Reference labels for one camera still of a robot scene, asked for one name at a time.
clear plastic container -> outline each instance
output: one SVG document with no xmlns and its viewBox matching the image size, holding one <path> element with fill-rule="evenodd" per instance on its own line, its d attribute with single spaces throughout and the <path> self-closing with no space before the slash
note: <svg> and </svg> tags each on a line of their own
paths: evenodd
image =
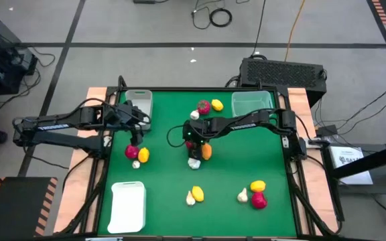
<svg viewBox="0 0 386 241">
<path fill-rule="evenodd" d="M 126 100 L 132 100 L 132 104 L 134 106 L 138 106 L 138 108 L 148 114 L 151 118 L 151 114 L 153 112 L 153 93 L 149 90 L 128 90 L 125 93 Z M 149 122 L 150 120 L 145 117 L 144 121 Z M 143 130 L 149 130 L 150 124 L 139 123 L 142 126 Z"/>
<path fill-rule="evenodd" d="M 241 116 L 260 108 L 274 108 L 268 91 L 234 92 L 232 94 L 232 115 Z"/>
</svg>

green mat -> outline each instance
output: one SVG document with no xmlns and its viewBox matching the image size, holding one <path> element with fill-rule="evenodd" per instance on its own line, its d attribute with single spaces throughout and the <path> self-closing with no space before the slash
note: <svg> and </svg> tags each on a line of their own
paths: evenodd
<svg viewBox="0 0 386 241">
<path fill-rule="evenodd" d="M 173 148 L 166 141 L 167 131 L 189 119 L 199 100 L 217 98 L 224 104 L 222 112 L 212 110 L 208 116 L 232 117 L 231 95 L 232 92 L 153 92 L 151 131 L 140 145 L 150 150 L 149 161 L 133 169 L 132 161 L 124 154 L 130 133 L 115 134 L 99 235 L 109 234 L 112 184 L 142 181 L 147 190 L 145 227 L 134 235 L 296 236 L 280 136 L 264 128 L 253 128 L 213 139 L 211 159 L 203 161 L 195 171 L 187 164 L 185 146 Z M 182 129 L 173 130 L 170 140 L 181 143 Z M 250 202 L 237 201 L 238 193 L 258 179 L 266 182 L 268 206 L 264 210 L 254 210 Z M 194 185 L 202 188 L 205 200 L 189 207 L 186 196 Z"/>
</svg>

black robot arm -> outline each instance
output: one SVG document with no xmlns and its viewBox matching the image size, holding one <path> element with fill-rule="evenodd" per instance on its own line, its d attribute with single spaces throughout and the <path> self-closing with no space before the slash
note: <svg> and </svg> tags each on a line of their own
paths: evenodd
<svg viewBox="0 0 386 241">
<path fill-rule="evenodd" d="M 97 100 L 102 104 L 82 106 L 89 100 Z M 131 101 L 112 105 L 96 98 L 90 98 L 67 114 L 13 119 L 13 128 L 15 129 L 13 142 L 20 147 L 31 147 L 45 143 L 80 148 L 87 153 L 93 152 L 96 155 L 102 155 L 104 144 L 100 136 L 82 138 L 50 131 L 67 128 L 82 131 L 130 131 L 132 134 L 131 144 L 137 146 L 142 142 L 143 137 L 140 123 L 148 124 L 150 121 L 149 116 L 133 106 Z"/>
<path fill-rule="evenodd" d="M 304 159 L 306 157 L 305 142 L 297 137 L 296 114 L 284 109 L 260 109 L 233 118 L 213 117 L 198 120 L 187 120 L 183 125 L 183 139 L 192 143 L 189 158 L 200 160 L 201 146 L 214 138 L 220 138 L 232 131 L 265 127 L 271 132 L 284 136 L 289 145 L 292 157 Z"/>
</svg>

